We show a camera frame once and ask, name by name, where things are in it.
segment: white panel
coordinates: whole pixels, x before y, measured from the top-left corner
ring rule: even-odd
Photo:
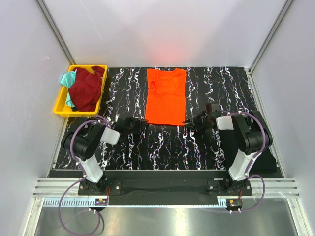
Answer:
[[[250,66],[285,0],[45,0],[76,63]]]
[[[33,0],[0,1],[0,235],[16,236],[48,171],[62,118],[53,114],[68,63]]]
[[[288,177],[315,232],[315,1],[295,1],[254,72]]]

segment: orange garment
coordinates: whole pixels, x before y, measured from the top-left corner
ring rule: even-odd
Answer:
[[[147,69],[146,117],[151,124],[184,125],[186,119],[186,71]]]

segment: gray floor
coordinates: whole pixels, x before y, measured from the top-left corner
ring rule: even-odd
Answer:
[[[245,199],[244,208],[254,200]],[[62,209],[67,221],[83,208]],[[241,214],[211,212],[211,209],[107,208],[101,212],[105,229],[102,236],[297,236],[289,207],[284,199],[264,199],[257,209]],[[67,223],[78,234],[92,231],[97,217],[90,212]],[[44,207],[37,236],[65,236],[56,207]]]

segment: light blue fabric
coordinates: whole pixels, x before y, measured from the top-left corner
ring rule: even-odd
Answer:
[[[76,71],[69,71],[67,73],[65,73],[60,81],[60,83],[65,86],[67,89],[70,88],[75,81],[75,75],[76,75]],[[75,105],[72,103],[71,98],[70,98],[70,94],[68,92],[67,94],[67,99],[65,101],[65,104],[69,107],[75,107]]]

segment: yellow bin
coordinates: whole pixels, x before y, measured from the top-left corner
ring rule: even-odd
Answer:
[[[68,69],[68,71],[72,71],[76,67],[81,67],[87,69],[90,73],[94,73],[93,70],[91,69],[92,66],[95,65],[71,65]],[[92,117],[98,114],[98,111],[100,109],[100,102],[102,100],[103,92],[104,92],[104,86],[105,86],[105,81],[107,77],[107,65],[98,65],[102,68],[105,69],[104,75],[103,75],[103,83],[102,83],[102,92],[100,94],[100,98],[96,104],[96,109],[93,112],[73,112],[71,107],[67,106],[65,104],[65,100],[67,98],[68,94],[68,89],[65,86],[62,86],[57,102],[55,104],[54,108],[54,113],[57,115],[60,115],[62,117]]]

